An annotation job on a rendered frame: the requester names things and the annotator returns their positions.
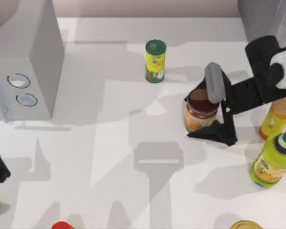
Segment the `large round microwave knob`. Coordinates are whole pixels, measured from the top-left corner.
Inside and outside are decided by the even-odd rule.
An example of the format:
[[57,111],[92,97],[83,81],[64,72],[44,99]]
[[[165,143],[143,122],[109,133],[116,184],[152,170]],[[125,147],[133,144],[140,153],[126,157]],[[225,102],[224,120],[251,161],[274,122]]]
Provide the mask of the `large round microwave knob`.
[[20,73],[8,75],[7,81],[11,86],[19,89],[27,88],[31,84],[29,78]]

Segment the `jar with dark red lid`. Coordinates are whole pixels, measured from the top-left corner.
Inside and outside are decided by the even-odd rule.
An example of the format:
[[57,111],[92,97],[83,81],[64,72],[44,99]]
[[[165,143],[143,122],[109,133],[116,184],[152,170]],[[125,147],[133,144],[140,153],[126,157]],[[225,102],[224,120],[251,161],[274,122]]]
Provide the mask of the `jar with dark red lid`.
[[209,101],[207,91],[206,100],[194,101],[188,99],[184,111],[184,125],[188,132],[209,126],[216,119],[219,103]]

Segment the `grey cabinet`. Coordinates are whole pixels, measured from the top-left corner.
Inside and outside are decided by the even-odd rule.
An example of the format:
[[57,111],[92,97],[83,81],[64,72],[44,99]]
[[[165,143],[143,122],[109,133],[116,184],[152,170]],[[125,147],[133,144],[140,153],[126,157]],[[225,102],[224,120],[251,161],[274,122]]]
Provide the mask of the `grey cabinet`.
[[238,0],[238,9],[249,42],[274,35],[286,47],[286,0]]

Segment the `red lid object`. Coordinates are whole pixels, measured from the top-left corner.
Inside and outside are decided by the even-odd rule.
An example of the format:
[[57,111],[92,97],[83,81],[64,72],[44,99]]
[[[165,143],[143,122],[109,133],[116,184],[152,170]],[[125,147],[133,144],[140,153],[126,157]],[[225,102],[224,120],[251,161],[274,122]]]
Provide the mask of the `red lid object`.
[[74,227],[65,221],[58,221],[52,225],[51,229],[74,229]]

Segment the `small round microwave knob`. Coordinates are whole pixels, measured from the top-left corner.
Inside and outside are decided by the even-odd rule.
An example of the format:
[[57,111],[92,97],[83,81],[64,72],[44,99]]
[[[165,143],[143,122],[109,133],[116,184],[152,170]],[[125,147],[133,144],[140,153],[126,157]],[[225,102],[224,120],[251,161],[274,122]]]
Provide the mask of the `small round microwave knob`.
[[20,94],[16,96],[16,101],[25,107],[33,107],[38,103],[37,98],[32,94]]

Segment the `pale microwave oven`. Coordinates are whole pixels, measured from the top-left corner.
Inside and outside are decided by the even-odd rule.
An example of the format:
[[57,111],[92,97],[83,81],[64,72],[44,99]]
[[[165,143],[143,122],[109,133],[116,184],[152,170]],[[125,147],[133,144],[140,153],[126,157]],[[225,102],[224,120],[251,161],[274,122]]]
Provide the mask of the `pale microwave oven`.
[[[64,45],[53,0],[0,0],[0,121],[50,120],[59,87]],[[7,76],[20,73],[31,84],[11,86]],[[38,103],[25,107],[20,94]]]

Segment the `green and yellow can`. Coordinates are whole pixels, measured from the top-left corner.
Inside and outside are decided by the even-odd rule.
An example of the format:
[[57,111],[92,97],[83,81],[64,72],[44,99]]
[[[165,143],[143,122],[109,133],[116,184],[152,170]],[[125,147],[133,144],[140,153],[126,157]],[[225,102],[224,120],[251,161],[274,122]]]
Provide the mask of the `green and yellow can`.
[[162,40],[149,40],[145,45],[145,78],[159,83],[165,75],[166,44]]

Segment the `green bottle with teal cap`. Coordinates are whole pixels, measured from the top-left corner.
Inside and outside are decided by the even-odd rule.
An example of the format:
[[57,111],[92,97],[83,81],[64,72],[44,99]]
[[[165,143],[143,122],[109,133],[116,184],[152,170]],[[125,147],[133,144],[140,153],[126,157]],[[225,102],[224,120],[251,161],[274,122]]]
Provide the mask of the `green bottle with teal cap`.
[[262,187],[272,187],[286,173],[286,131],[269,137],[254,160],[250,176]]

